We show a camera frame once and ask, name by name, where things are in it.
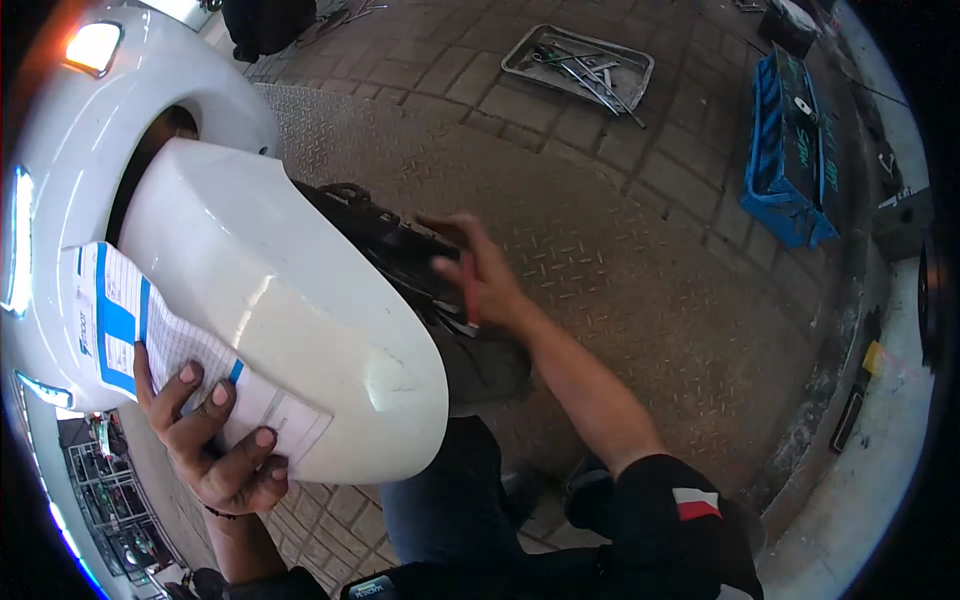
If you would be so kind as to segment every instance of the forearm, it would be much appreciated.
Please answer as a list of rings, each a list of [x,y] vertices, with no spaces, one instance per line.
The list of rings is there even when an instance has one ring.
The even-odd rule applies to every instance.
[[[647,409],[593,354],[524,299],[512,333],[533,357],[547,387],[587,446],[614,477],[634,461],[665,453]]]
[[[224,578],[233,585],[285,573],[286,564],[257,515],[230,520],[204,511],[206,531]]]

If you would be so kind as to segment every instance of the black sleeve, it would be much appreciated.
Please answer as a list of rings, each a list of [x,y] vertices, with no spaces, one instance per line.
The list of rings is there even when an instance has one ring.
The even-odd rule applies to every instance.
[[[617,579],[656,573],[660,585],[689,595],[715,597],[726,584],[762,600],[740,512],[683,461],[659,454],[627,467],[613,518],[608,560]]]
[[[224,597],[229,600],[330,600],[310,571],[302,566],[243,586],[227,586]]]

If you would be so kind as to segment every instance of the wheel well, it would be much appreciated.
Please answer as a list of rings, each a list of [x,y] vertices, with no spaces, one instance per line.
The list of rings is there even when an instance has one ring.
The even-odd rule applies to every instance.
[[[150,166],[156,153],[173,137],[199,139],[199,132],[197,122],[190,111],[177,106],[164,110],[147,127],[136,148],[133,149],[127,168],[124,170],[123,177],[120,178],[119,185],[117,185],[117,193],[113,197],[113,207],[110,209],[105,237],[110,244],[117,246],[120,240],[120,228],[123,226],[124,217],[127,215],[127,208],[130,206],[133,192],[136,191],[136,186],[140,183],[140,179],[147,171],[147,167]]]

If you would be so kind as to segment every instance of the red white patch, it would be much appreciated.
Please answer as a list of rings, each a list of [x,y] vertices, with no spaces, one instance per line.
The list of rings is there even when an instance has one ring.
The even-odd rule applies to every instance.
[[[720,507],[717,505],[719,497],[720,494],[717,492],[704,492],[695,488],[673,489],[673,498],[677,500],[677,512],[680,513],[681,521],[707,515],[723,518]]]

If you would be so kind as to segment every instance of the paper form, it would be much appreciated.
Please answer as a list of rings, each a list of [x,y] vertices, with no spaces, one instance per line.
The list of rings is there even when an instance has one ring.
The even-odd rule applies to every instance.
[[[204,382],[183,408],[187,414],[221,379],[234,383],[236,404],[221,434],[231,448],[258,426],[277,432],[277,454],[288,457],[291,474],[320,438],[333,416],[305,404],[253,372],[232,348],[170,312],[163,297],[126,256],[107,242],[73,251],[77,273],[75,330],[81,367],[100,383],[136,400],[133,343],[142,341],[150,357],[154,390],[190,359],[204,367]]]

